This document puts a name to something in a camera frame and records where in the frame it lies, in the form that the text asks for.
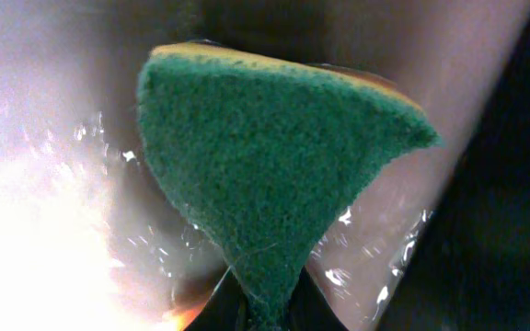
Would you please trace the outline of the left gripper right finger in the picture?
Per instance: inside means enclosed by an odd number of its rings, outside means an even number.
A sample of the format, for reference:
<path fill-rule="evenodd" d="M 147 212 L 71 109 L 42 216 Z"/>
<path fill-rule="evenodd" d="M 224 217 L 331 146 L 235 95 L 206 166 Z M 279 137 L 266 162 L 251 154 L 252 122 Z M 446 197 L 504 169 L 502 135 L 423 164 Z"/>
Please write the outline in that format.
<path fill-rule="evenodd" d="M 287 326 L 290 331 L 348 331 L 306 268 L 288 304 Z"/>

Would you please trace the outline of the green and yellow sponge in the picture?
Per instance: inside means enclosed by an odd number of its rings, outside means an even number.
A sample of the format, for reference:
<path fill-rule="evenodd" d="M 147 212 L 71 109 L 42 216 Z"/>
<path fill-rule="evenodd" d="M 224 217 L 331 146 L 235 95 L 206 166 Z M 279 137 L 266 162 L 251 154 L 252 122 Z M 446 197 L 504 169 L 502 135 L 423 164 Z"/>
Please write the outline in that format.
<path fill-rule="evenodd" d="M 252 330 L 283 330 L 312 248 L 403 154 L 440 140 L 379 78 L 184 42 L 139 75 L 144 157 L 169 202 L 221 249 Z"/>

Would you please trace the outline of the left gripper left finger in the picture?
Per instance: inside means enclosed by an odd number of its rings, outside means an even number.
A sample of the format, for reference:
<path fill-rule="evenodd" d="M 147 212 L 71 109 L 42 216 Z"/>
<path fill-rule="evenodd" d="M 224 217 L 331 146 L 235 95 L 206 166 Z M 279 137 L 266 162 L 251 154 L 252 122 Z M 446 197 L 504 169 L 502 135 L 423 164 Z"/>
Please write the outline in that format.
<path fill-rule="evenodd" d="M 247 331 L 248 301 L 231 269 L 184 331 Z"/>

